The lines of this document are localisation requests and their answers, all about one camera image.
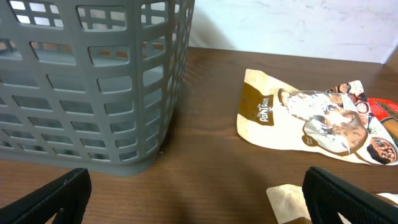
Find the basket base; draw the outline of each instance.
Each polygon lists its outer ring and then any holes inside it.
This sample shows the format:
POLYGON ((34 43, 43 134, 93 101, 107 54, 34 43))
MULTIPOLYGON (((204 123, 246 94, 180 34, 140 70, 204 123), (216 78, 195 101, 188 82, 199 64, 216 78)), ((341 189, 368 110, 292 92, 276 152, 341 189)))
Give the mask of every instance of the basket base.
POLYGON ((47 164, 58 167, 78 168, 86 167, 90 172, 101 172, 106 174, 114 174, 118 176, 130 176, 139 174, 148 169, 155 161, 159 148, 153 150, 147 157, 133 164, 116 165, 107 163, 87 163, 85 161, 65 160, 64 158, 44 157, 43 155, 33 155, 27 153, 19 153, 18 151, 2 150, 0 159, 10 159, 17 161, 36 162, 39 164, 47 164))

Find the white wall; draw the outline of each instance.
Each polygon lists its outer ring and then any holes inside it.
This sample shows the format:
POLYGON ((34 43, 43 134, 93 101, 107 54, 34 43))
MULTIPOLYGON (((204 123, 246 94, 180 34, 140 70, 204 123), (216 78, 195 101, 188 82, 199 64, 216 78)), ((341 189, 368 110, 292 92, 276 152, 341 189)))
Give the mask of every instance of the white wall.
POLYGON ((398 0, 196 0, 190 45, 384 63, 398 0))

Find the black object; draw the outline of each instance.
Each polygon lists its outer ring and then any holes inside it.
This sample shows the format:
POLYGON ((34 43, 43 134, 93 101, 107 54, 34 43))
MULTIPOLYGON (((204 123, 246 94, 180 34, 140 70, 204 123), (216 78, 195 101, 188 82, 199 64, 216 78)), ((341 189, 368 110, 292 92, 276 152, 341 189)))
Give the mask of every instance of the black object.
POLYGON ((305 174, 303 194, 313 224, 398 224, 398 208, 341 180, 319 167, 305 174))
POLYGON ((73 169, 49 184, 0 209, 0 223, 81 223, 91 194, 87 169, 73 169))

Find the laundry basket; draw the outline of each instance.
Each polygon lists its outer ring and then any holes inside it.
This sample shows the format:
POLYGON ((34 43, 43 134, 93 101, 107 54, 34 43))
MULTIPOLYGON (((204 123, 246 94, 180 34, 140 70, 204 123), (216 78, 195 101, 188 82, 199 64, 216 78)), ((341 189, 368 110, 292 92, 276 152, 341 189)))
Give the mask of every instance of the laundry basket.
POLYGON ((0 159, 133 175, 156 159, 195 0, 0 0, 0 159))

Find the brown wood panel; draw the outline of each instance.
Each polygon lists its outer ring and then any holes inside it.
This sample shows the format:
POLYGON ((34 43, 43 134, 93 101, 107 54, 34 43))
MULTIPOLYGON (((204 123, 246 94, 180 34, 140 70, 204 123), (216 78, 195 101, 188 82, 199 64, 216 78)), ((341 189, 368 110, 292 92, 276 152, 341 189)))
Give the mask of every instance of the brown wood panel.
MULTIPOLYGON (((310 166, 372 193, 398 194, 398 167, 277 151, 242 140, 236 113, 247 68, 302 90, 362 80, 368 96, 398 101, 398 75, 378 63, 189 48, 164 154, 134 177, 92 172, 93 193, 83 223, 276 223, 266 189, 301 185, 310 166)), ((0 161, 0 207, 67 171, 0 161)))
POLYGON ((395 48, 391 56, 388 58, 386 66, 398 72, 398 47, 395 48))

